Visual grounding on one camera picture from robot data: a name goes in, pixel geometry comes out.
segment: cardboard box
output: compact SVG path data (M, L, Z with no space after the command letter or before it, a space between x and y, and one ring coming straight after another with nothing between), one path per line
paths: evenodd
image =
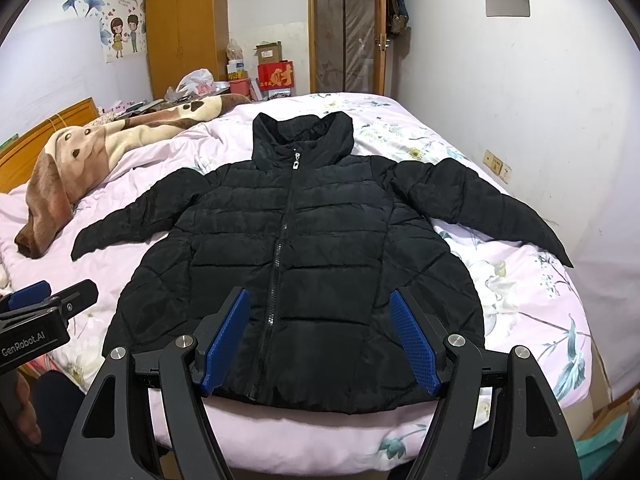
M294 85L293 63L282 61L258 65L258 83L262 90L292 88Z
M279 63L282 61L282 44L277 42L256 45L255 55L258 56L258 65Z

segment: wooden headboard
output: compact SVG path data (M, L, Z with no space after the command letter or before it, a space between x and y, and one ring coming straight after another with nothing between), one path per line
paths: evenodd
M49 137L66 126L84 126L98 118L90 97L42 121L0 152L0 193L9 193L31 177L36 158Z

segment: metal screw cap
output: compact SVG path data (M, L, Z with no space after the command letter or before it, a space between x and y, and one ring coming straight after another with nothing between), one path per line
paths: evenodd
M526 359L531 355L529 349L524 346L516 346L515 352L520 359Z
M466 343L466 339L463 338L460 334L451 334L447 341L451 346L463 346Z
M119 359L122 359L125 355L127 355L127 349L123 348L122 346L118 346L117 348L114 348L113 350L111 350L111 353L109 354L111 359L115 359L116 361Z
M190 335L181 335L178 339L175 340L175 345L178 348L188 348L193 344L193 337Z

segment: floral bedsheet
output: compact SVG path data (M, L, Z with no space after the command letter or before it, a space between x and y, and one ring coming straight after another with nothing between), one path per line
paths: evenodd
M502 190L481 168L395 101L365 94L313 94L243 105L174 139L127 153L108 179L79 204L74 220L41 260L27 260L13 238L26 220L24 186L0 195L0 260L14 288L34 277L61 290L91 278L98 303L70 323L72 340L40 359L40 370L57 368L87 389L100 365L104 334L117 299L143 254L158 239L120 244L71 262L69 254L83 227L122 208L165 175L189 166L207 173L252 152L252 121L264 112L277 120L343 110L353 118L354 153L393 160L437 163L459 160ZM436 231L466 265L478 291L486 347L509 351L526 345L540 362L560 405L588 394L591 342L580 298L566 270L552 255L515 242L491 240L459 225L433 220ZM490 390L479 396L476 424L488 419ZM162 399L151 391L156 438L168 444ZM433 418L435 403L404 406L367 415L307 413L249 406L209 397L206 411L229 464L274 474L340 475L389 470L417 456Z

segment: dog print blanket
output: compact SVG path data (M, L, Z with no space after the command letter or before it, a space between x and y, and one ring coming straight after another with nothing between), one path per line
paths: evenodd
M15 237L18 250L28 258L42 257L73 218L78 201L98 186L129 150L171 139L247 102L238 94L205 97L93 128L68 126L56 131L38 155L27 186L29 216Z

